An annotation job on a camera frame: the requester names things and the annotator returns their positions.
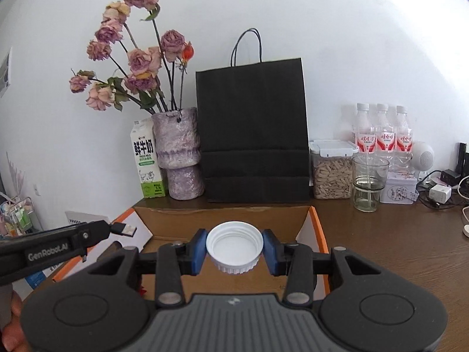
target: vase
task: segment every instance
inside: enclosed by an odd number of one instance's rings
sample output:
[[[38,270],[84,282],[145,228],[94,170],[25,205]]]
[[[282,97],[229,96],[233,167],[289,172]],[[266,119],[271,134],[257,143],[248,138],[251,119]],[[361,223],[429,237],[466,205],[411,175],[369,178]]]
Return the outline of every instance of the vase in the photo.
[[[169,195],[190,200],[203,194],[197,109],[159,112],[152,116],[158,165],[166,169]]]

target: green carton bottom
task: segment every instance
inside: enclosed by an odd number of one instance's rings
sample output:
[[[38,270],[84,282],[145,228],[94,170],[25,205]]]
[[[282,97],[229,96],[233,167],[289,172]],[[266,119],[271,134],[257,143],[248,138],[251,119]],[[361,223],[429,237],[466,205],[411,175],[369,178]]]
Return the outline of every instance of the green carton bottom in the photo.
[[[163,181],[143,182],[141,186],[144,198],[164,197],[166,195]]]

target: red and white label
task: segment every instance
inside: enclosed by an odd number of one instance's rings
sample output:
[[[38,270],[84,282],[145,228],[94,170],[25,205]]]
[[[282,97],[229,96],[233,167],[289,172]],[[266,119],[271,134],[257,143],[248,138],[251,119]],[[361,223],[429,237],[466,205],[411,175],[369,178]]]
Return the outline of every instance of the red and white label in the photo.
[[[412,151],[412,136],[398,134],[396,137],[396,150],[403,152]]]
[[[393,150],[396,134],[394,132],[379,132],[376,136],[377,150]]]
[[[355,144],[358,146],[359,152],[373,153],[375,151],[375,143],[375,134],[356,134],[355,136]]]

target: white wall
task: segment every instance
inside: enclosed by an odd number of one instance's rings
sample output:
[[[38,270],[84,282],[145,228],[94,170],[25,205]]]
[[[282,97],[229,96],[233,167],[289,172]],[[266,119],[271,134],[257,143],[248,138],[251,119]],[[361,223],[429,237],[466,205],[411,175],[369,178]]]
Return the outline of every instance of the white wall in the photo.
[[[0,57],[13,47],[13,84],[0,100],[0,172],[11,191],[8,151],[26,171],[25,193],[47,228],[64,225],[65,210],[113,218],[142,197],[129,134],[147,113],[132,103],[123,113],[93,111],[86,95],[72,95],[67,83],[71,67],[94,69],[102,78],[114,71],[111,61],[93,63],[85,52],[110,1],[16,0],[0,24]],[[453,167],[456,142],[469,140],[467,0],[160,4],[160,31],[177,29],[195,47],[186,106],[196,102],[194,71],[228,65],[238,35],[255,26],[264,60],[303,59],[311,139],[347,136],[360,101],[407,105],[415,139],[434,147],[436,167]],[[134,9],[129,24],[146,48],[156,42],[151,24],[138,21],[144,16]],[[113,54],[125,64],[118,46]],[[254,36],[242,43],[239,60],[256,61]]]

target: wooden table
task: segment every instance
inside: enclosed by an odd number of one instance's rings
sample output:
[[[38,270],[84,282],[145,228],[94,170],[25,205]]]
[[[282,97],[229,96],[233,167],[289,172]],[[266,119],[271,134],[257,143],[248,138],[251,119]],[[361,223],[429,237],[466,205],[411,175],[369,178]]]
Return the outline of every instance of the wooden table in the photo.
[[[460,208],[435,211],[420,203],[382,204],[375,213],[362,213],[349,200],[312,200],[311,204],[329,247],[348,247],[426,288],[444,303],[449,324],[439,352],[469,351],[469,238],[463,234]],[[161,209],[240,206],[210,204],[203,197],[186,202],[142,200],[138,205]]]

